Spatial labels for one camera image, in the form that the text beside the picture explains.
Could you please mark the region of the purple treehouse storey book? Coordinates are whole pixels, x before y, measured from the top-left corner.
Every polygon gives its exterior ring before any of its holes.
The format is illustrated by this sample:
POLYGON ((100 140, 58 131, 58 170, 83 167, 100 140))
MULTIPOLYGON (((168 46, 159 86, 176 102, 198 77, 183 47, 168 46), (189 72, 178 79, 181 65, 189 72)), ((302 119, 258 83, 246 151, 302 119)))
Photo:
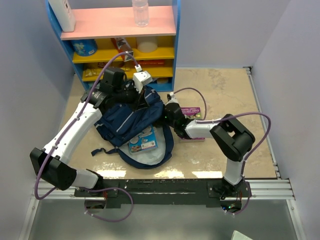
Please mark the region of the purple treehouse storey book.
MULTIPOLYGON (((202 118, 202 113, 201 113, 201 108, 200 107, 182 107, 181 108, 182 113, 191 120, 201 120, 202 118)), ((192 139, 185 139, 185 138, 180 138, 180 142, 204 142, 205 138, 192 138, 192 139)))

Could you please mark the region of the blue children's book underneath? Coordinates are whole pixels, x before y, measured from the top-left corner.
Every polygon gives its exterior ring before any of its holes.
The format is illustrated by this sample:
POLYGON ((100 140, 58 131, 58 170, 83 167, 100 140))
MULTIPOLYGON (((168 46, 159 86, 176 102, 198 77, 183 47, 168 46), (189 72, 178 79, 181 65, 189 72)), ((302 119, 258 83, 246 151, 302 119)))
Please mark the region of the blue children's book underneath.
POLYGON ((131 154, 140 154, 157 147, 158 143, 153 125, 147 126, 128 142, 128 149, 131 154))

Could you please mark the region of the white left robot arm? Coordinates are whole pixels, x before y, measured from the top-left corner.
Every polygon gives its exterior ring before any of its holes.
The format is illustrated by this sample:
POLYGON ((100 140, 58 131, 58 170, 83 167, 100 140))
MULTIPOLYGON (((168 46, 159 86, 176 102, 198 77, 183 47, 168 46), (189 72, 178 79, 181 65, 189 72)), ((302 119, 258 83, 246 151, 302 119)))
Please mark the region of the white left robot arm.
POLYGON ((34 148, 30 160, 36 174, 35 188, 44 180, 56 189, 69 187, 85 188, 92 196, 99 196, 104 184, 101 176, 90 170, 77 170, 69 166, 70 159, 89 129, 116 104, 129 104, 137 101, 152 82, 149 72, 137 66, 132 80, 125 82, 123 71, 107 68, 102 81, 95 81, 92 88, 85 91, 80 103, 59 133, 43 148, 34 148))

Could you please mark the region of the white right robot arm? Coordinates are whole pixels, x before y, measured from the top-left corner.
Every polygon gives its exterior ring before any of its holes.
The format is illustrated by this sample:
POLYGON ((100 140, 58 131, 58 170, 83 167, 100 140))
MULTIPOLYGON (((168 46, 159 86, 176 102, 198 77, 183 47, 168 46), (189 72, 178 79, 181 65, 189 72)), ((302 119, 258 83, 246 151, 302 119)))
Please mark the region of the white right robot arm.
POLYGON ((233 197, 241 190, 245 156, 256 139, 235 116, 227 114, 210 121, 190 119, 178 103, 172 102, 164 105, 161 119, 182 139, 214 139, 227 158, 223 192, 233 197))

